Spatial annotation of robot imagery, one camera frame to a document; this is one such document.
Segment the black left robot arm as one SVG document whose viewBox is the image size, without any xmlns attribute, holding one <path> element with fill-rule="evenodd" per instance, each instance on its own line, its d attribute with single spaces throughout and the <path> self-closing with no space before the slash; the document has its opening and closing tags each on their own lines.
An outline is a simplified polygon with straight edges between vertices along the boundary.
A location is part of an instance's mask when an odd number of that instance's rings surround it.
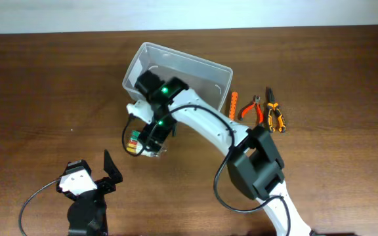
<svg viewBox="0 0 378 236">
<path fill-rule="evenodd" d="M 115 192 L 123 177 L 108 150 L 104 150 L 103 165 L 107 177 L 93 180 L 91 168 L 85 160 L 69 162 L 57 181 L 57 192 L 73 201 L 67 213 L 68 235 L 108 234 L 105 195 Z"/>
</svg>

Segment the orange black long-nose pliers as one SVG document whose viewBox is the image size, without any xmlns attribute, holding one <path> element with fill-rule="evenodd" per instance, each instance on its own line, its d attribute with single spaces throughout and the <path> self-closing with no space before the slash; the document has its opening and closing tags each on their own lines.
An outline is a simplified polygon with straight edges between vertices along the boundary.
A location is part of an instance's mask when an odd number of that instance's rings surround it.
<svg viewBox="0 0 378 236">
<path fill-rule="evenodd" d="M 286 131 L 285 119 L 270 87 L 266 88 L 266 99 L 266 125 L 268 131 L 273 133 L 277 130 L 284 133 Z"/>
</svg>

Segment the clear plastic storage container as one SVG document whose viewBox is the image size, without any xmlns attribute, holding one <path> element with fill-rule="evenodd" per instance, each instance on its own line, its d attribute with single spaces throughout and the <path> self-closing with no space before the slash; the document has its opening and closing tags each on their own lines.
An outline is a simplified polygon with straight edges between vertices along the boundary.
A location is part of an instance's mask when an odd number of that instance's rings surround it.
<svg viewBox="0 0 378 236">
<path fill-rule="evenodd" d="M 137 101 L 143 95 L 135 88 L 137 78 L 151 71 L 162 81 L 178 77 L 217 110 L 223 107 L 233 71 L 231 68 L 154 43 L 141 44 L 126 71 L 122 86 Z"/>
</svg>

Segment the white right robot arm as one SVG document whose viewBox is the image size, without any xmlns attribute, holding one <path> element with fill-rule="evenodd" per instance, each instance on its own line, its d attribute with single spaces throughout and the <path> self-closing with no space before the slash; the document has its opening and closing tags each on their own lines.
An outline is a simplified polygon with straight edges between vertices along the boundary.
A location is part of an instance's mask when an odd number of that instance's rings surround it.
<svg viewBox="0 0 378 236">
<path fill-rule="evenodd" d="M 249 128 L 230 120 L 177 77 L 163 81 L 146 71 L 136 79 L 135 88 L 144 99 L 127 105 L 127 111 L 146 123 L 138 137 L 145 150 L 160 151 L 176 124 L 183 123 L 224 155 L 213 180 L 216 196 L 226 168 L 235 188 L 259 203 L 252 211 L 265 211 L 278 235 L 315 234 L 288 194 L 284 161 L 264 127 Z"/>
</svg>

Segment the clear box of bits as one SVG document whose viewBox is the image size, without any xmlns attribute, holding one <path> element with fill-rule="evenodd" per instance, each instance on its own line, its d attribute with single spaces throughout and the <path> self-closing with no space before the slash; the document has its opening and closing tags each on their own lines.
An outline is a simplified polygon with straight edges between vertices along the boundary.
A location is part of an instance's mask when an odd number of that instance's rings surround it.
<svg viewBox="0 0 378 236">
<path fill-rule="evenodd" d="M 142 144 L 138 141 L 138 136 L 140 132 L 137 130 L 132 131 L 132 135 L 127 142 L 126 150 L 131 152 L 132 154 L 140 153 L 143 156 L 147 157 L 159 157 L 162 153 L 167 151 L 166 147 L 161 147 L 159 151 L 150 151 L 147 147 L 144 151 L 142 151 Z"/>
</svg>

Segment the orange perforated bar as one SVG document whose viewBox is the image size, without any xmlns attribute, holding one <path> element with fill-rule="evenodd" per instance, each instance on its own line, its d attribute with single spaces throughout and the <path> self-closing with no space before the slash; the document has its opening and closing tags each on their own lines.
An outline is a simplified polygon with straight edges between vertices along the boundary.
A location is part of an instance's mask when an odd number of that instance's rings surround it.
<svg viewBox="0 0 378 236">
<path fill-rule="evenodd" d="M 236 116 L 236 106 L 238 101 L 238 93 L 236 91 L 231 93 L 230 109 L 228 117 L 233 121 Z"/>
</svg>

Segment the red handled cutting pliers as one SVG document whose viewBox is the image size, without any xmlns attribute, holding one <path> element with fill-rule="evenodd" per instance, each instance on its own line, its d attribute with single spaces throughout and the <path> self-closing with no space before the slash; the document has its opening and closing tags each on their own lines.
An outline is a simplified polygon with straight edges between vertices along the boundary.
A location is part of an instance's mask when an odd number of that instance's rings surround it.
<svg viewBox="0 0 378 236">
<path fill-rule="evenodd" d="M 255 114 L 257 116 L 256 124 L 257 125 L 263 124 L 264 117 L 263 117 L 263 112 L 261 110 L 260 99 L 261 99 L 260 96 L 254 95 L 252 98 L 252 101 L 250 101 L 250 103 L 248 103 L 245 107 L 243 107 L 240 110 L 240 112 L 238 113 L 238 119 L 240 121 L 243 121 L 247 113 L 251 111 L 252 109 L 254 109 Z"/>
</svg>

